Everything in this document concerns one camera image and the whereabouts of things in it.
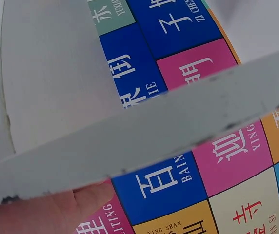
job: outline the finger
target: finger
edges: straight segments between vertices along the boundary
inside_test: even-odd
[[[86,219],[114,196],[112,185],[94,184],[74,193],[82,220]]]

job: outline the pink square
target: pink square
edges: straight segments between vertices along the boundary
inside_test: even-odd
[[[81,223],[74,232],[74,234],[83,233],[134,234],[116,194],[111,201]]]
[[[272,165],[261,121],[193,150],[208,196],[213,196]]]
[[[237,63],[224,39],[157,61],[169,90],[192,83]]]

